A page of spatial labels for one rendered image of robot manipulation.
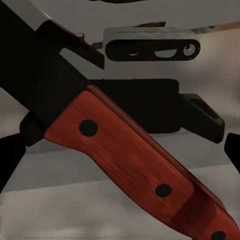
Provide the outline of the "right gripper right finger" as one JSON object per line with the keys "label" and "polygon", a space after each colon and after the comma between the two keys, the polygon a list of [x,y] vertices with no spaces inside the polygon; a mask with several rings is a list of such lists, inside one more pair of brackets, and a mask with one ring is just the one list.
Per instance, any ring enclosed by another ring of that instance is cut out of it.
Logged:
{"label": "right gripper right finger", "polygon": [[240,135],[228,133],[224,151],[240,173]]}

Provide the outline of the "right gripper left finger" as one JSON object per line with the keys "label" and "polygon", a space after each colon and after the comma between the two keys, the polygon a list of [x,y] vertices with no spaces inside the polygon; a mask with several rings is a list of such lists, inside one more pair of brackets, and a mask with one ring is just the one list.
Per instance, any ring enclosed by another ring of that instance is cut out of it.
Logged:
{"label": "right gripper left finger", "polygon": [[26,152],[22,133],[0,138],[0,193]]}

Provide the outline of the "parer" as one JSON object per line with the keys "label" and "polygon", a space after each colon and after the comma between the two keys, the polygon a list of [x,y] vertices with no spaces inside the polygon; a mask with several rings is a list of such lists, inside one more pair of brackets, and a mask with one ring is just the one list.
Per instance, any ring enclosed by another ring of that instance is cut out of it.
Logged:
{"label": "parer", "polygon": [[49,142],[90,158],[151,216],[192,240],[240,240],[232,216],[2,9],[0,87]]}

